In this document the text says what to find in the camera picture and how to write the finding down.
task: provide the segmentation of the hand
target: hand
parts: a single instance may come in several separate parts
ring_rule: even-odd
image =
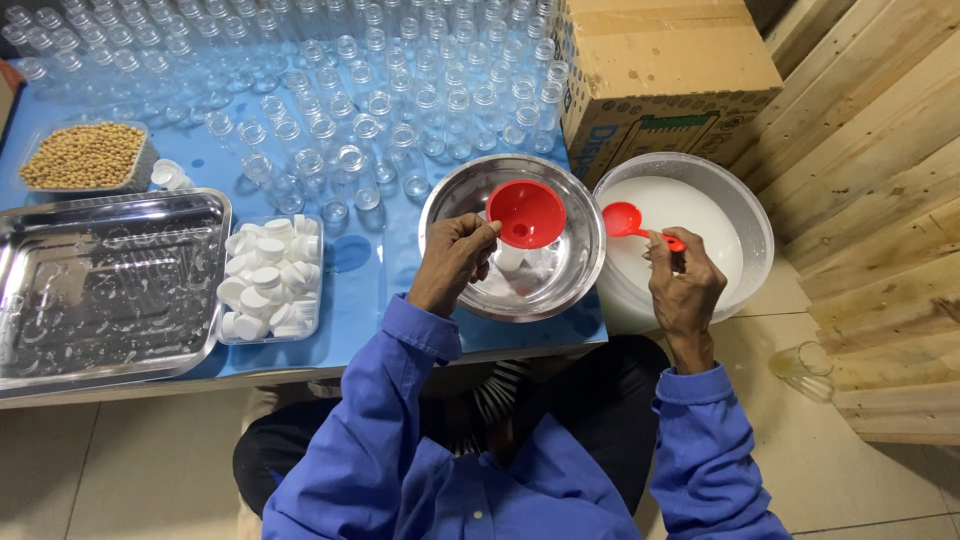
[[[441,317],[449,317],[467,283],[487,278],[490,272],[487,259],[496,251],[499,233],[499,221],[487,223],[475,213],[431,225],[423,263],[414,276],[407,302]]]
[[[654,313],[673,349],[677,372],[701,373],[714,366],[707,326],[727,278],[707,256],[703,238],[683,227],[663,232],[678,237],[686,249],[672,252],[660,233],[650,231],[650,251],[643,256],[653,263]]]

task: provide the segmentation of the person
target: person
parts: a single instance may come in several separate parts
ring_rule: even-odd
[[[645,337],[613,337],[543,384],[517,384],[527,389],[487,427],[484,452],[455,455],[433,438],[448,433],[420,389],[461,354],[448,317],[490,271],[499,226],[436,222],[409,293],[347,367],[342,400],[290,405],[241,437],[234,476],[263,537],[639,538],[632,515],[655,457],[650,492],[671,537],[790,538],[713,359],[708,323],[726,279],[686,229],[664,231],[685,251],[651,232],[644,255],[675,367]]]

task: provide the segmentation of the white bucket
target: white bucket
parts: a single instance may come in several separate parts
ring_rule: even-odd
[[[713,312],[720,322],[742,309],[756,293],[774,261],[774,235],[763,207],[750,189],[726,169],[702,158],[677,152],[655,152],[617,165],[593,189],[596,197],[614,184],[643,176],[670,178],[697,188],[727,215],[743,250],[743,273]],[[610,333],[641,333],[657,327],[653,298],[638,288],[607,257],[597,279],[600,306]]]

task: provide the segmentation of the plastic tray of soybeans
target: plastic tray of soybeans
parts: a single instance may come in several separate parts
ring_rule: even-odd
[[[140,122],[57,122],[36,130],[17,167],[31,191],[143,193],[159,154]]]

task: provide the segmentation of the black pants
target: black pants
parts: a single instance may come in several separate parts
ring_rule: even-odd
[[[517,396],[518,444],[547,412],[553,414],[607,473],[631,513],[643,494],[657,443],[659,417],[650,407],[663,350],[643,336],[615,336],[544,384]],[[233,452],[233,477],[258,516],[278,482],[306,453],[310,439],[340,399],[286,406],[257,420]],[[422,400],[420,435],[446,445],[440,400]]]

